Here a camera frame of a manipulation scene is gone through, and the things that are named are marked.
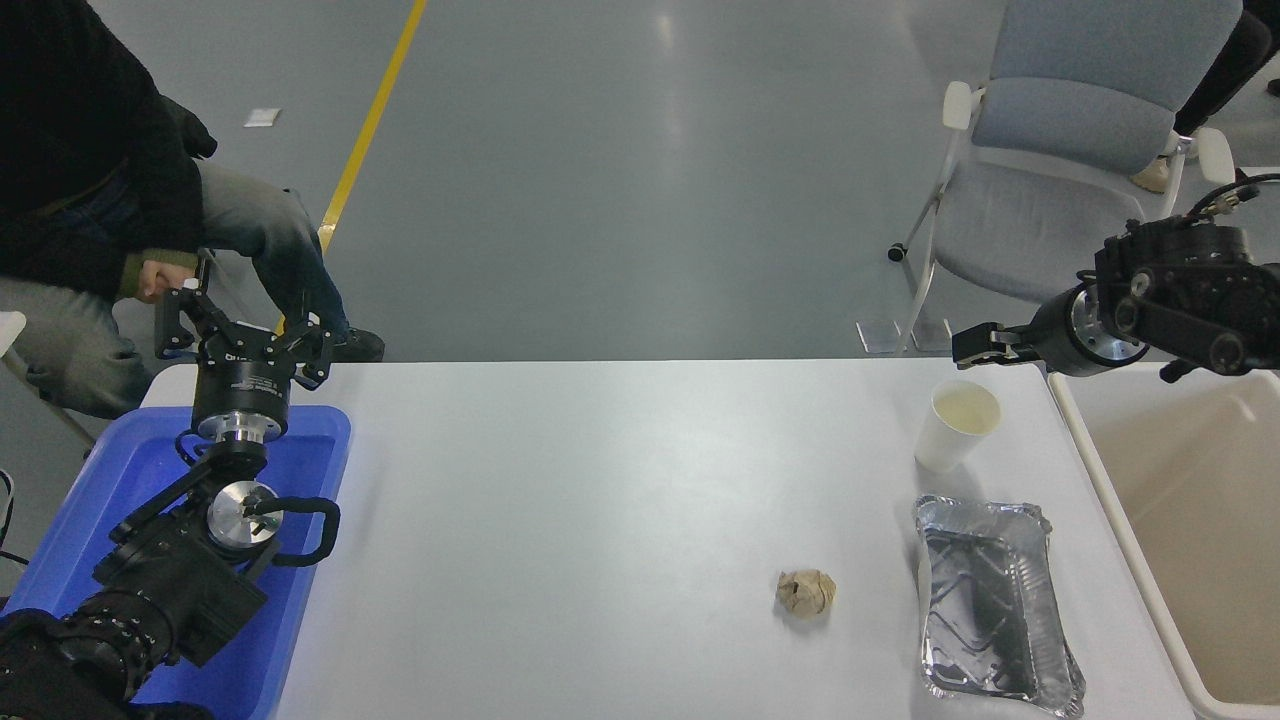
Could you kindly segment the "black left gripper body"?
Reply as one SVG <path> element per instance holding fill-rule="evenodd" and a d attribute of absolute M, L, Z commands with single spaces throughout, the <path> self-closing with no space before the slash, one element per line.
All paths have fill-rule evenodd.
<path fill-rule="evenodd" d="M 294 364 L 283 357 L 275 336 L 211 336 L 198 342 L 197 359 L 193 429 L 236 416 L 257 416 L 268 429 L 288 427 Z"/>

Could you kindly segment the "person's hand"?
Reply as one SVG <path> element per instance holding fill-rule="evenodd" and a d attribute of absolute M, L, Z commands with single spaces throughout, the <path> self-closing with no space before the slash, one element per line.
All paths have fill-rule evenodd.
<path fill-rule="evenodd" d="M 180 290 L 187 281 L 197 275 L 193 266 L 163 263 L 159 260 L 143 260 L 137 275 L 137 291 L 134 299 L 142 304 L 157 304 L 172 290 Z"/>

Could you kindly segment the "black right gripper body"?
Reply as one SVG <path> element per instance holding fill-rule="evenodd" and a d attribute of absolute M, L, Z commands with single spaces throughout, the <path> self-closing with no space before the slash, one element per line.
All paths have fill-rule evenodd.
<path fill-rule="evenodd" d="M 1047 372 L 1087 377 L 1093 363 L 1080 347 L 1073 320 L 1073 307 L 1083 287 L 1064 291 L 1039 306 L 1030 320 L 1030 346 Z"/>

